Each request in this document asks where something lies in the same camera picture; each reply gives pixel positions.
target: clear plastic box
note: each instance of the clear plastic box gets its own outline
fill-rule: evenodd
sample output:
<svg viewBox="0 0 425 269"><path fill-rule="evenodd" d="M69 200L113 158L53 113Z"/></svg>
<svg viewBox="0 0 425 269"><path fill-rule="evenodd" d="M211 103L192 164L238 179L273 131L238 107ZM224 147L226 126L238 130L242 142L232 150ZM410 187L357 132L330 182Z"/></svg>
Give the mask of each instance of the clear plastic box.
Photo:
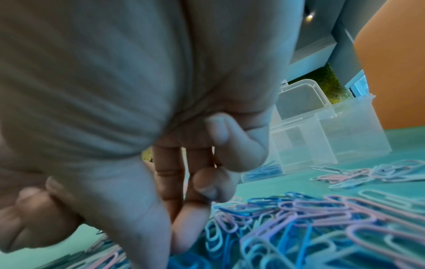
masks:
<svg viewBox="0 0 425 269"><path fill-rule="evenodd" d="M390 143L372 106L374 98L369 94L344 100L332 105L335 116L320 119L338 163L391 152Z"/></svg>
<svg viewBox="0 0 425 269"><path fill-rule="evenodd" d="M260 179L283 175L282 164L276 145L274 144L271 135L269 137L269 155L262 166L257 169L242 173L241 179L243 182L250 182Z"/></svg>
<svg viewBox="0 0 425 269"><path fill-rule="evenodd" d="M276 101L281 120L292 121L309 112L328 108L317 114L319 119L335 115L332 104L320 86L312 79L303 79L282 88Z"/></svg>
<svg viewBox="0 0 425 269"><path fill-rule="evenodd" d="M337 163L315 114L284 122L270 132L285 174Z"/></svg>

